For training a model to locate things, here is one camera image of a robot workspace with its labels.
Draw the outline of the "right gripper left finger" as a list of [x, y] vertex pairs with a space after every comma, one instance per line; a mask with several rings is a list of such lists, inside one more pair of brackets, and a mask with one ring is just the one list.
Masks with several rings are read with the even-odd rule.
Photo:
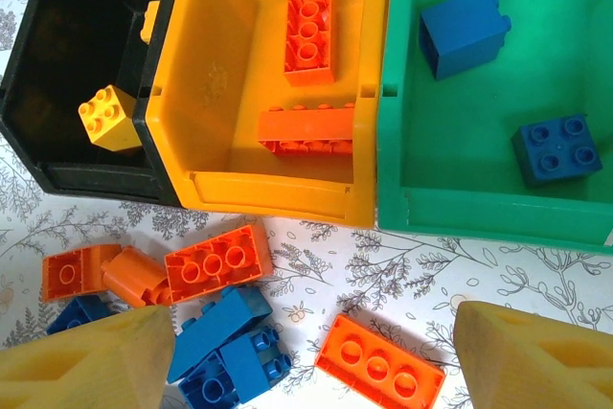
[[167, 307], [111, 315], [1, 351], [3, 408], [158, 408], [173, 357]]

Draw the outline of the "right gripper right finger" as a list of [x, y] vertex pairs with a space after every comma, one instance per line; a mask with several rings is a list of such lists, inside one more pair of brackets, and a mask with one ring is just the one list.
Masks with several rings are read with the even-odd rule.
[[464, 301], [453, 343], [475, 408], [612, 406], [610, 334]]

